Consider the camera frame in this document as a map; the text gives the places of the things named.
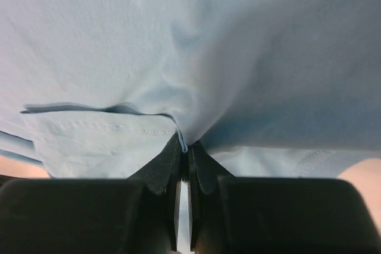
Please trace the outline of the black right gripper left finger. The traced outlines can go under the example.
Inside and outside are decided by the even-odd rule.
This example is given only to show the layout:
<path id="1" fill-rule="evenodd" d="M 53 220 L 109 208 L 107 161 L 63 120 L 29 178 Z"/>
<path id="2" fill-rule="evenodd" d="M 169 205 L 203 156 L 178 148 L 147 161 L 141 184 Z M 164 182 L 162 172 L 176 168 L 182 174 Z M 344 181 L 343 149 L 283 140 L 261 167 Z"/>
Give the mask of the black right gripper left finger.
<path id="1" fill-rule="evenodd" d="M 126 179 L 2 176 L 1 252 L 175 251 L 181 158 L 174 135 Z"/>

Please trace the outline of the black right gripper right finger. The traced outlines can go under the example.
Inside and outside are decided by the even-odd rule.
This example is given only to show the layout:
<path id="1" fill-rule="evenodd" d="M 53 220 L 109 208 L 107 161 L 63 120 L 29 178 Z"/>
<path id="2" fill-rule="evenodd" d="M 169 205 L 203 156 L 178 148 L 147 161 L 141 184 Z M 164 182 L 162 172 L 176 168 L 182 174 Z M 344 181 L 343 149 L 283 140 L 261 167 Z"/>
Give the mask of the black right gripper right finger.
<path id="1" fill-rule="evenodd" d="M 188 151 L 195 253 L 379 253 L 359 192 L 343 180 L 236 177 L 203 146 Z"/>

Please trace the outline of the light blue t shirt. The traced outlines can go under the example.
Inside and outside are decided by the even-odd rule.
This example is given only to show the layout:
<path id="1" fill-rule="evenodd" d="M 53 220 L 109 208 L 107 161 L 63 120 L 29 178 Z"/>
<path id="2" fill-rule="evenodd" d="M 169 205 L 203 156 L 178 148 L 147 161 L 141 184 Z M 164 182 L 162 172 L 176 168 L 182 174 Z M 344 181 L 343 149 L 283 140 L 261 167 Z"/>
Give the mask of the light blue t shirt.
<path id="1" fill-rule="evenodd" d="M 1 155 L 127 177 L 172 135 L 242 175 L 380 156 L 380 0 L 1 0 Z"/>

